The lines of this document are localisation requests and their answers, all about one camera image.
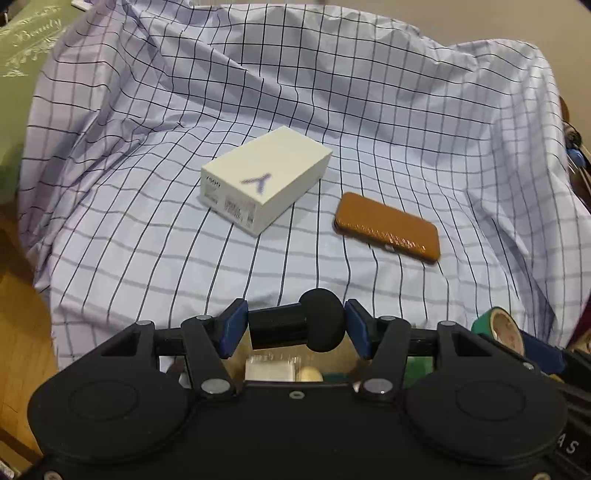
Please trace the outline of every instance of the tape roll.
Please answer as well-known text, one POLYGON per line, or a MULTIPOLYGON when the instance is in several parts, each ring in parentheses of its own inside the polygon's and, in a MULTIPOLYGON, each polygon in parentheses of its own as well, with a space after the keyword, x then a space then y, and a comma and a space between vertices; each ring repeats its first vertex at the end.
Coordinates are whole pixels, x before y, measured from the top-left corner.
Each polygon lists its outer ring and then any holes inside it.
POLYGON ((493 307, 472 323, 472 332, 494 338, 514 352, 524 355, 523 337, 515 320, 500 307, 493 307))

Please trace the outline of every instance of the black cylinder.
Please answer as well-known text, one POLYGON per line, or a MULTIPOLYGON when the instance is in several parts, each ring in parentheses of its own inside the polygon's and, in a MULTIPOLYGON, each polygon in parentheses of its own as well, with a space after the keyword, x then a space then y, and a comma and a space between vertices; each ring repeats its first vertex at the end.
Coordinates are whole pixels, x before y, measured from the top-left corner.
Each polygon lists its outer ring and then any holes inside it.
POLYGON ((255 350, 301 345, 308 341, 306 314, 300 303, 250 310, 248 325, 255 350))

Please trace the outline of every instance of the grid pattern cloth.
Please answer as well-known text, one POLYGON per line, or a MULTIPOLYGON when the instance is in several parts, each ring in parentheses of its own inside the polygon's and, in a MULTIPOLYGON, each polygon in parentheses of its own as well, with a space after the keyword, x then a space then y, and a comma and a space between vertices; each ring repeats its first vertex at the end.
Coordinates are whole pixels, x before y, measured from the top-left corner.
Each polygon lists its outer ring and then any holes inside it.
POLYGON ((40 74, 22 161, 20 234, 60 367, 139 319, 315 287, 428 328, 501 306, 565 345, 591 288, 591 217, 559 109, 526 43, 444 47, 338 7, 101 0, 40 74), (253 238, 199 202, 200 169, 281 125, 333 154, 253 238), (338 235, 346 191, 433 222, 440 261, 338 235))

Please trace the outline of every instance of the leather case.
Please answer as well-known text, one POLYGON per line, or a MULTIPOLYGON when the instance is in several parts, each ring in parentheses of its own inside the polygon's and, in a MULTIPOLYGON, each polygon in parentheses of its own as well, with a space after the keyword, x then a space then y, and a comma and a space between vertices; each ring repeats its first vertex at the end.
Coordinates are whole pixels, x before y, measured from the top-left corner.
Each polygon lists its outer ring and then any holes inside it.
POLYGON ((427 262, 441 256, 437 227, 383 203, 346 192, 335 215, 335 227, 366 242, 383 245, 427 262))

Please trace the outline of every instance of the green cushion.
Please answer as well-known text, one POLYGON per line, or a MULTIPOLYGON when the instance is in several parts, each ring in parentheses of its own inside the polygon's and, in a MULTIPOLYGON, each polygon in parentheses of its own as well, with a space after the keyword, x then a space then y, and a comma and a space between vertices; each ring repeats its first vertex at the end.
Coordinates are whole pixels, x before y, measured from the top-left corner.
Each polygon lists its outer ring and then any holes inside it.
POLYGON ((82 13, 70 0, 31 0, 0 28, 0 203, 14 198, 29 108, 47 53, 82 13))

